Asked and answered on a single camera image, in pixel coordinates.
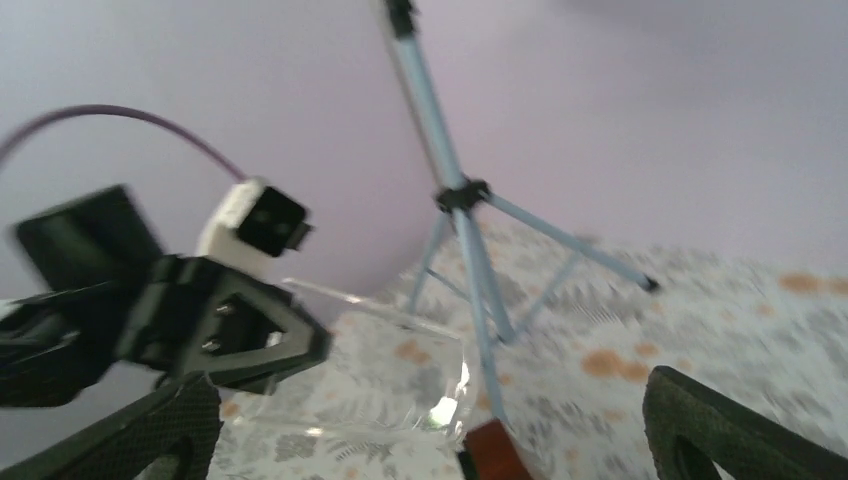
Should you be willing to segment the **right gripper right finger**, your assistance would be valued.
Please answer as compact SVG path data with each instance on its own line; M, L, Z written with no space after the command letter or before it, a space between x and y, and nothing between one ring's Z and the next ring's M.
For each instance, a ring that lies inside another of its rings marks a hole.
M659 478L840 480L847 459L669 366L655 367L642 404Z

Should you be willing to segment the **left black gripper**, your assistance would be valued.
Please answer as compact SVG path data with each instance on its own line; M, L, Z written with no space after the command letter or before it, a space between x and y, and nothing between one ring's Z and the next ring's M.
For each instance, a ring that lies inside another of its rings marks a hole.
M186 309L188 322L177 321ZM11 302L1 316L1 405L53 408L120 362L176 382L270 395L325 362L332 334L287 290L213 261L167 255L93 285Z

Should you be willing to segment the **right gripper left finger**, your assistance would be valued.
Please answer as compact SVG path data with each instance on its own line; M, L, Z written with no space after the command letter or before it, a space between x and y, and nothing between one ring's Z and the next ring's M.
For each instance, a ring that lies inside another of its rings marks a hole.
M218 389L192 374L1 472L3 479L204 479L222 428Z

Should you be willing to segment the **clear plastic metronome cover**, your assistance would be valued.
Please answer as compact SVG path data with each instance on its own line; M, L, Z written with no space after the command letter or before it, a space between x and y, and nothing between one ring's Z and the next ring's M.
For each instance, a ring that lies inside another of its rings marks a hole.
M294 278L281 285L308 312L336 314L329 354L262 394L233 396L235 431L460 448L478 393L474 343L368 298Z

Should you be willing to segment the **brown wooden metronome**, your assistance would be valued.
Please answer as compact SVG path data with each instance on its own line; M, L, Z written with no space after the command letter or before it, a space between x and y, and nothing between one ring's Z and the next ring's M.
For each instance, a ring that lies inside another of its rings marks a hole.
M457 459L465 480L534 479L510 433L498 419L469 431Z

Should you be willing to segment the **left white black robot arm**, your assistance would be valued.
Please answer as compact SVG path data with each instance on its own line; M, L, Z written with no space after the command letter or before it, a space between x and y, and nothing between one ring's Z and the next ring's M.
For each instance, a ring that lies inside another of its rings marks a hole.
M162 251L116 185L20 222L17 240L48 285L1 319L1 403L56 407L112 365L162 381L201 372L270 394L323 363L332 337L293 295L207 256Z

